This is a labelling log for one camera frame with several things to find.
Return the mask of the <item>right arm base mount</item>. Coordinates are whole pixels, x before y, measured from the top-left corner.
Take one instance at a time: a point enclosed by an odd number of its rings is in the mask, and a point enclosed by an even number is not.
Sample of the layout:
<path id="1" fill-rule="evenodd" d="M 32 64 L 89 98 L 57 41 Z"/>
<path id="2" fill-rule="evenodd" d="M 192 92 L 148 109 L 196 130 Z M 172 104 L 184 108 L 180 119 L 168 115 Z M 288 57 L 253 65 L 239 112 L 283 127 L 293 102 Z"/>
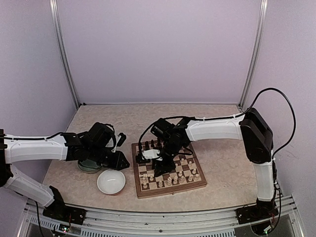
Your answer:
<path id="1" fill-rule="evenodd" d="M 236 209 L 236 215 L 238 223 L 241 225 L 271 218 L 273 215 L 277 216 L 278 209 L 276 207 L 267 209 L 266 207 L 258 207 L 257 205 L 244 206 Z"/>

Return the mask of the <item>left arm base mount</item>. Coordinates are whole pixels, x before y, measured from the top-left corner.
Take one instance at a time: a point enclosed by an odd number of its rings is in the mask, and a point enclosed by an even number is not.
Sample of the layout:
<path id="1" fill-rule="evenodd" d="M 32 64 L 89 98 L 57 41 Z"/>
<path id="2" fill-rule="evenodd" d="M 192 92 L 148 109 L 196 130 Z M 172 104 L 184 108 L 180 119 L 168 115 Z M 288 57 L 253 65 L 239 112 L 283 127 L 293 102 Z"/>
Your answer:
<path id="1" fill-rule="evenodd" d="M 86 216 L 86 210 L 70 206 L 45 208 L 43 211 L 43 216 L 70 224 L 83 225 Z"/>

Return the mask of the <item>wooden chess board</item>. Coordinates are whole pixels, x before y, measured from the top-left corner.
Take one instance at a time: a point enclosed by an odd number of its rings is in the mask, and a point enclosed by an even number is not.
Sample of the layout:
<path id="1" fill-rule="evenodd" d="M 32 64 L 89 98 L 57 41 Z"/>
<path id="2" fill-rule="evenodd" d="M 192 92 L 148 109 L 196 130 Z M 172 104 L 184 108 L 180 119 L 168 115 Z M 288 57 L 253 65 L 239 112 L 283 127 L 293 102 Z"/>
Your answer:
<path id="1" fill-rule="evenodd" d="M 180 155 L 176 156 L 174 158 L 175 163 L 175 169 L 169 173 L 163 174 L 161 176 L 155 177 L 151 181 L 149 178 L 142 179 L 139 177 L 139 174 L 154 174 L 154 169 L 152 162 L 149 163 L 141 163 L 138 164 L 136 162 L 136 155 L 139 152 L 138 144 L 133 143 L 131 145 L 132 149 L 132 157 L 133 157 L 133 171 L 134 171 L 134 179 L 135 179 L 135 187 L 136 187 L 136 194 L 138 198 L 153 198 L 153 197 L 159 197 L 164 195 L 171 195 L 175 193 L 180 192 L 186 192 L 191 191 L 194 189 L 204 188 L 207 185 L 207 181 L 205 178 L 205 175 L 202 171 L 201 165 L 199 163 L 199 160 L 196 156 L 196 153 L 192 147 L 192 145 L 188 146 L 188 150 L 181 149 Z M 185 160 L 184 165 L 180 164 L 181 159 Z M 197 173 L 199 174 L 199 179 L 195 181 L 194 179 L 189 182 L 188 177 L 192 174 L 192 170 L 196 168 Z M 184 176 L 186 178 L 185 183 L 180 184 L 178 181 L 177 185 L 167 186 L 166 181 L 168 177 L 178 176 L 179 178 L 179 172 L 183 172 Z M 142 183 L 143 181 L 148 182 L 148 188 L 146 190 L 142 190 Z M 163 187 L 158 187 L 158 182 L 162 180 L 163 181 Z"/>

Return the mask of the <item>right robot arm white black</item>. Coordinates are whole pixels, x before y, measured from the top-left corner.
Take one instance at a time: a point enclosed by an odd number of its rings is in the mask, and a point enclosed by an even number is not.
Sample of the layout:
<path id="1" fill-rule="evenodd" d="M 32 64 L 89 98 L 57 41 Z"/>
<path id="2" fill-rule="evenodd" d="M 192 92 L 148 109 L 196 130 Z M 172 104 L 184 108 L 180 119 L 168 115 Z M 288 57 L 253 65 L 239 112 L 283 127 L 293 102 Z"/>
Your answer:
<path id="1" fill-rule="evenodd" d="M 191 142 L 210 139 L 240 140 L 246 157 L 253 164 L 257 182 L 257 200 L 252 214 L 263 219 L 275 207 L 277 171 L 273 132 L 251 104 L 245 112 L 216 118 L 179 116 L 177 124 L 170 118 L 159 118 L 149 129 L 164 142 L 163 147 L 140 152 L 142 159 L 154 159 L 155 175 L 160 176 L 175 166 L 174 157 Z"/>

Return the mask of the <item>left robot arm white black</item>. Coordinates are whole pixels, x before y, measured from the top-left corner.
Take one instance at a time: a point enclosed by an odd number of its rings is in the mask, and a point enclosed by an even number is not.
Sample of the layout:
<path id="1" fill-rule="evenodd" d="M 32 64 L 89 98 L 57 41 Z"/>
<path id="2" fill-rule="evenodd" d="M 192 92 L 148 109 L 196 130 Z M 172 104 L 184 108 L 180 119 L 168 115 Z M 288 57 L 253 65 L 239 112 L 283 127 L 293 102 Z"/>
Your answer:
<path id="1" fill-rule="evenodd" d="M 40 203 L 63 220 L 69 208 L 53 186 L 42 185 L 14 167 L 15 162 L 30 160 L 90 160 L 113 170 L 130 166 L 123 152 L 117 150 L 126 140 L 110 124 L 96 122 L 81 133 L 59 132 L 48 137 L 6 135 L 0 131 L 0 185 Z"/>

